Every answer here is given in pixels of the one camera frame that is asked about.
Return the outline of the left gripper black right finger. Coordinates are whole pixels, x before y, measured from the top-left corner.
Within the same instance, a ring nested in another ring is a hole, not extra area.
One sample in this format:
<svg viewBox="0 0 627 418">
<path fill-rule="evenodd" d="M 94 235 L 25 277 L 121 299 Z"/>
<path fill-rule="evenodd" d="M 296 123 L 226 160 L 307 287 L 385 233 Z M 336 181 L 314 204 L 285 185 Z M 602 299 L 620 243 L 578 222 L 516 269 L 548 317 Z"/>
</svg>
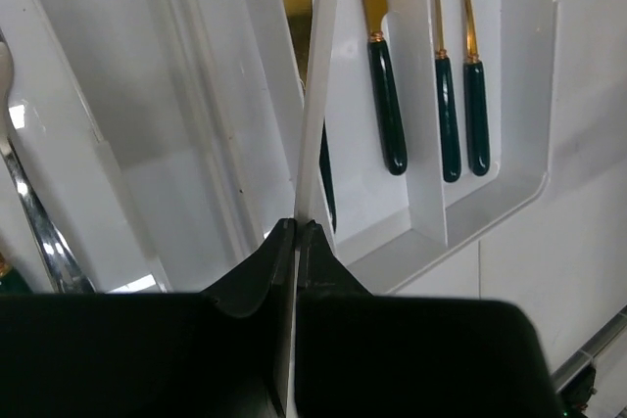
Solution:
<svg viewBox="0 0 627 418">
<path fill-rule="evenodd" d="M 295 403 L 302 417 L 558 417 L 528 317 L 514 304 L 370 293 L 320 225 L 301 241 Z"/>
</svg>

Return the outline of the gold spoon green handle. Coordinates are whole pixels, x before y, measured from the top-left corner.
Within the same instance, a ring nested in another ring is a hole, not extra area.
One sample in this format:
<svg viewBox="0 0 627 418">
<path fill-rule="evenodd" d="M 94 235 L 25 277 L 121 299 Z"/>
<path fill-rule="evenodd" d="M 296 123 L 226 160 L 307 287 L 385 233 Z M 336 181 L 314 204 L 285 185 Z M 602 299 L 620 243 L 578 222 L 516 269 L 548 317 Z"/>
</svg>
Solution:
<svg viewBox="0 0 627 418">
<path fill-rule="evenodd" d="M 478 51 L 472 0 L 462 2 L 466 24 L 463 85 L 468 165 L 474 175 L 484 176 L 491 164 L 485 73 Z"/>
<path fill-rule="evenodd" d="M 445 48 L 441 0 L 434 0 L 435 12 L 435 72 L 440 122 L 443 178 L 447 183 L 459 180 L 461 156 L 458 137 L 458 120 L 451 61 Z"/>
</svg>

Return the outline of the gold knife green handle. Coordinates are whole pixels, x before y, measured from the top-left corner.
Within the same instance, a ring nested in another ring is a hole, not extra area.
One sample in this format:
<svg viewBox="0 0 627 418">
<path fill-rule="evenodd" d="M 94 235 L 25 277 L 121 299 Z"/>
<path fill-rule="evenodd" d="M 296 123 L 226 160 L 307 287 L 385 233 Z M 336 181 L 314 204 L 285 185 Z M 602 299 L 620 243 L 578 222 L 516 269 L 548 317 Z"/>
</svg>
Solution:
<svg viewBox="0 0 627 418">
<path fill-rule="evenodd" d="M 283 0 L 286 19 L 290 31 L 294 57 L 302 88 L 306 88 L 311 46 L 313 0 Z M 328 149 L 326 127 L 322 127 L 319 170 L 322 178 L 324 195 L 329 209 L 331 227 L 337 228 L 337 208 L 333 188 L 331 160 Z"/>
<path fill-rule="evenodd" d="M 408 150 L 392 61 L 382 24 L 387 0 L 362 0 L 367 28 L 367 53 L 383 160 L 400 176 L 408 167 Z"/>
</svg>

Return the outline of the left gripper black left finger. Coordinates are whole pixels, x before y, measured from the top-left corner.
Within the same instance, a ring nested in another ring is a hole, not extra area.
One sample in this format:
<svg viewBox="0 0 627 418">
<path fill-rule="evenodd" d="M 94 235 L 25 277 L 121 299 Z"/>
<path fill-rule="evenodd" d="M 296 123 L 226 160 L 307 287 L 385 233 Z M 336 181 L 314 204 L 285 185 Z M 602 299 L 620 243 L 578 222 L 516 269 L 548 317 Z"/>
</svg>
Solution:
<svg viewBox="0 0 627 418">
<path fill-rule="evenodd" d="M 281 417 L 297 224 L 198 293 L 5 295 L 5 417 Z"/>
</svg>

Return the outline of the gold fork green handle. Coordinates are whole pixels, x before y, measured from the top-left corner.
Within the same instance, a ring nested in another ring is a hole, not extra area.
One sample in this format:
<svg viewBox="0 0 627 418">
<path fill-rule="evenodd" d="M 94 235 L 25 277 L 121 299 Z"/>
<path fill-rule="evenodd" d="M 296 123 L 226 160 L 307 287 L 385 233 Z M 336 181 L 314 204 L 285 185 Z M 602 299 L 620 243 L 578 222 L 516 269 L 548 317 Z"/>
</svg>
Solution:
<svg viewBox="0 0 627 418">
<path fill-rule="evenodd" d="M 31 294 L 32 290 L 21 275 L 2 255 L 0 255 L 0 293 L 2 295 Z"/>
</svg>

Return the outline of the silver fork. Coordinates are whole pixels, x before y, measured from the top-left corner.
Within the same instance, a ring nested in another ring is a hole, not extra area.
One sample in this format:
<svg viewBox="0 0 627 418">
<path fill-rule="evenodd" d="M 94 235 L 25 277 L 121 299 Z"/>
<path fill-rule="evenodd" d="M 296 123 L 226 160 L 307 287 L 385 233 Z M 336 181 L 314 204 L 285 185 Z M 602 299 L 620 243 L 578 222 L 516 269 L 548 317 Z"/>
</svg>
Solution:
<svg viewBox="0 0 627 418">
<path fill-rule="evenodd" d="M 15 68 L 10 47 L 1 34 L 1 157 L 24 211 L 34 243 L 57 293 L 92 294 L 96 290 L 82 271 L 67 240 L 59 230 L 26 174 L 12 140 L 16 127 L 9 104 Z"/>
</svg>

